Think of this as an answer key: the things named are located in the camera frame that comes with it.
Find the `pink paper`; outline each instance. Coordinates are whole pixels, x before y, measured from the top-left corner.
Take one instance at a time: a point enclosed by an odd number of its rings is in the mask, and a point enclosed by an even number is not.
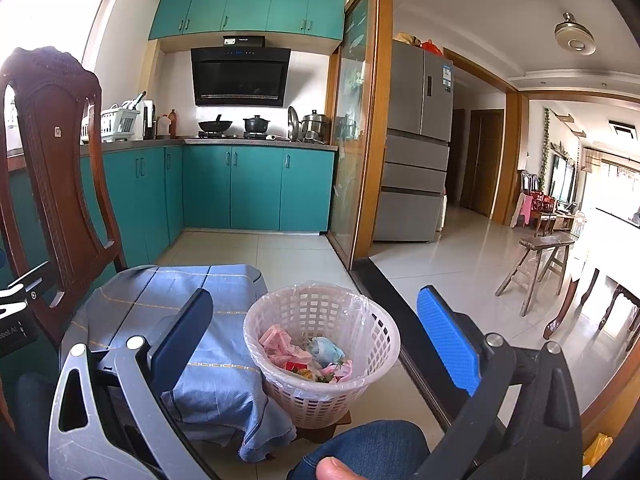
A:
[[[291,344],[291,336],[279,324],[271,325],[258,342],[269,361],[279,368],[284,368],[287,362],[306,365],[312,359],[309,352]]]

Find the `blue cloth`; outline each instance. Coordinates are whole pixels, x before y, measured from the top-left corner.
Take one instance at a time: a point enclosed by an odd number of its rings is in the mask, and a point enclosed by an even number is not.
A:
[[[316,466],[328,456],[336,457],[367,480],[406,480],[427,460],[429,448],[415,424],[376,420],[322,444],[290,471],[287,480],[316,480]]]
[[[188,439],[224,446],[241,432],[240,457],[258,462],[296,436],[289,415],[264,393],[242,335],[244,315],[267,292],[259,270],[142,266],[120,272],[78,310],[62,341],[61,359],[78,342],[96,351],[119,348],[129,337],[143,335],[153,344],[197,288],[211,294],[213,318],[162,401]]]

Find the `hand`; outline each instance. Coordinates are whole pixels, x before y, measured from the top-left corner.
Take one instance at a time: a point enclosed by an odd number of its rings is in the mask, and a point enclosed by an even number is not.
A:
[[[332,456],[320,461],[316,468],[316,478],[318,480],[366,480]]]

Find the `jeans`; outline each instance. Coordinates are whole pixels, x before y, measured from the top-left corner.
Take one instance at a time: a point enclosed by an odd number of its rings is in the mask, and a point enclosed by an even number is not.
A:
[[[367,480],[406,480],[427,460],[422,430],[406,420],[376,420],[328,440],[306,455],[287,480],[316,480],[316,466],[336,457]]]

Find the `ceiling light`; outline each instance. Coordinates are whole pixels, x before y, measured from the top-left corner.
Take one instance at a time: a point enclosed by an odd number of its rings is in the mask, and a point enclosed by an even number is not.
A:
[[[564,22],[556,25],[556,41],[565,50],[582,56],[589,56],[596,51],[596,42],[589,30],[577,23],[570,12],[563,14]]]

